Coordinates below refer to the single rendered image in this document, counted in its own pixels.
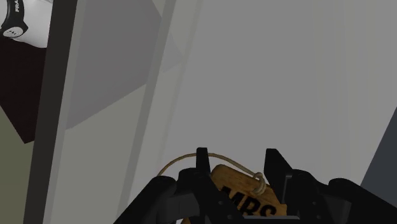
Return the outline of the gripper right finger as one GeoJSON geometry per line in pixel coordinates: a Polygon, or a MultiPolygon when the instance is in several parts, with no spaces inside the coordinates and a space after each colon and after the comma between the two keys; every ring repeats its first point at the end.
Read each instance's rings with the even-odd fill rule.
{"type": "Polygon", "coordinates": [[[300,224],[397,224],[397,207],[345,178],[321,183],[292,168],[275,148],[266,149],[263,172],[287,215],[300,224]]]}

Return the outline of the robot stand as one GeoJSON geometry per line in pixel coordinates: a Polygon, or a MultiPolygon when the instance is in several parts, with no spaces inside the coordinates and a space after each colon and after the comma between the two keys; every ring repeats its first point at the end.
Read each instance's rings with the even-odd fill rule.
{"type": "Polygon", "coordinates": [[[0,108],[23,143],[35,138],[46,48],[0,38],[0,108]]]}

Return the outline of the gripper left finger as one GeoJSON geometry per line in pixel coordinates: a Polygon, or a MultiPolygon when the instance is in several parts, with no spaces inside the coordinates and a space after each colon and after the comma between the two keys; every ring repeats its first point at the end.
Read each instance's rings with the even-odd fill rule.
{"type": "Polygon", "coordinates": [[[211,180],[207,148],[197,148],[196,166],[178,179],[156,176],[141,190],[113,224],[244,224],[243,215],[211,180]]]}

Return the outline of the wooden sign with rope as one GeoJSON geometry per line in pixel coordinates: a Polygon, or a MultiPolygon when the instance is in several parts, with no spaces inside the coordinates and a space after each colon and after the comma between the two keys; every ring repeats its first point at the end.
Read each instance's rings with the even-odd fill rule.
{"type": "MultiPolygon", "coordinates": [[[[250,171],[225,156],[220,156],[220,159],[228,164],[210,167],[211,180],[237,207],[245,219],[244,224],[278,223],[286,217],[286,205],[279,202],[261,172],[250,171]]],[[[189,218],[183,219],[183,224],[191,224],[189,218]]]]}

